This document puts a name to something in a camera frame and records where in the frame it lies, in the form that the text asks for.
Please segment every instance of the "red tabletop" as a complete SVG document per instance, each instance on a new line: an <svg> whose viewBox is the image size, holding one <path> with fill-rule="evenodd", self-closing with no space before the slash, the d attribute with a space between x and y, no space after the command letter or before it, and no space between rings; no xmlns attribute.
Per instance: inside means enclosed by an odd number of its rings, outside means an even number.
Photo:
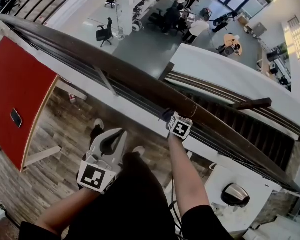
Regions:
<svg viewBox="0 0 300 240"><path fill-rule="evenodd" d="M4 37L0 42L0 147L23 170L37 119L57 81L57 74ZM11 119L15 108L20 128Z"/></svg>

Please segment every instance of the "wooden handrail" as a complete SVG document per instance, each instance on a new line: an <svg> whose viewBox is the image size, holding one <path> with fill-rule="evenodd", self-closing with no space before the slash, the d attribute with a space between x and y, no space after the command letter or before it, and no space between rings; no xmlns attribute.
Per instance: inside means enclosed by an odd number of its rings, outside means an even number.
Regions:
<svg viewBox="0 0 300 240"><path fill-rule="evenodd" d="M173 88L136 67L72 36L20 18L0 15L0 20L34 47L66 62L74 69L86 65L99 68L127 88L155 105L170 108L201 125L211 139L227 146L239 156L264 168L267 175L283 187L300 193L300 188L273 161L232 128Z"/></svg>
<svg viewBox="0 0 300 240"><path fill-rule="evenodd" d="M187 84L190 86L193 86L195 88L199 88L203 91L210 92L214 95L220 96L224 99L230 100L234 103L245 103L245 102L251 102L252 100L244 97L240 94L237 94L233 91L230 91L226 88L223 88L221 86L218 86L213 83L209 83L207 81L204 81L202 79L197 79L189 75L185 75L179 72L170 72L168 75L165 77L165 79L170 79L174 81L178 81L183 84ZM251 109L251 111L254 111L270 120L273 122L283 126L284 128L290 130L291 132L295 133L296 135L300 136L300 126L298 126L296 123L290 121L289 119L285 118L284 116L278 114L274 110L272 110L269 107L266 108L254 108Z"/></svg>

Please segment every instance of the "glass partition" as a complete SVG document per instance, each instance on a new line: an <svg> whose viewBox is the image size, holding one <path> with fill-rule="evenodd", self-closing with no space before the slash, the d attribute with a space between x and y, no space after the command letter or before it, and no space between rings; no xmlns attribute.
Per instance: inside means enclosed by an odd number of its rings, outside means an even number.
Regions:
<svg viewBox="0 0 300 240"><path fill-rule="evenodd" d="M249 0L241 9L247 18L252 18L268 3L265 0Z"/></svg>

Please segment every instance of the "forearm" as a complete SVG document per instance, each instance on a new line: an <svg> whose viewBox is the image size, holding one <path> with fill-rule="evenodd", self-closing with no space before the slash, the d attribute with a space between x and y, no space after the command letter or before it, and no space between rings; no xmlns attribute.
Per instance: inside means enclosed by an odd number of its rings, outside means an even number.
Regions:
<svg viewBox="0 0 300 240"><path fill-rule="evenodd" d="M47 209L36 225L58 236L70 225L75 216L100 194L89 189L81 189Z"/></svg>
<svg viewBox="0 0 300 240"><path fill-rule="evenodd" d="M182 142L172 134L168 142L177 204L183 216L193 207L209 205L209 200L202 180L187 157Z"/></svg>

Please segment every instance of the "desk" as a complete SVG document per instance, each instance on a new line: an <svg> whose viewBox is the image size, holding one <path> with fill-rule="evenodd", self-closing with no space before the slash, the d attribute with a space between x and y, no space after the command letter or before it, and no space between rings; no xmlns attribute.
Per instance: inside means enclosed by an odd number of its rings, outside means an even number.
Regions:
<svg viewBox="0 0 300 240"><path fill-rule="evenodd" d="M227 206L221 200L222 190L230 183L236 183L249 195L250 201L244 208L235 210L234 207ZM260 181L235 174L220 165L214 167L205 183L205 189L210 204L226 207L217 217L228 232L247 230L272 193L272 189Z"/></svg>
<svg viewBox="0 0 300 240"><path fill-rule="evenodd" d="M188 13L189 13L188 11L182 11L182 12L180 12L180 15L181 15L182 18L185 19L185 22L187 23L187 26L190 27L191 24L192 24L193 22L189 22L189 21L186 19L187 16L188 16ZM200 17L197 16L197 15L195 15L195 21L197 21L197 20L199 20L199 19L200 19Z"/></svg>
<svg viewBox="0 0 300 240"><path fill-rule="evenodd" d="M61 150L56 146L27 157L38 118L56 86L75 94L72 87L59 81L55 72L13 41L7 37L1 40L0 147L20 172ZM22 119L20 128L11 119L13 108Z"/></svg>
<svg viewBox="0 0 300 240"><path fill-rule="evenodd" d="M240 42L239 41L237 41L236 39L235 39L235 37L232 35L232 34L225 34L224 36L223 36L223 42L224 42L224 45L226 46L226 47L229 47L229 46L233 46L233 45L239 45L240 46L240 48L239 48L239 50L238 50L238 53L235 53L236 55L238 55L238 56L241 56L241 54L242 54L242 46L241 46L241 44L240 44Z"/></svg>

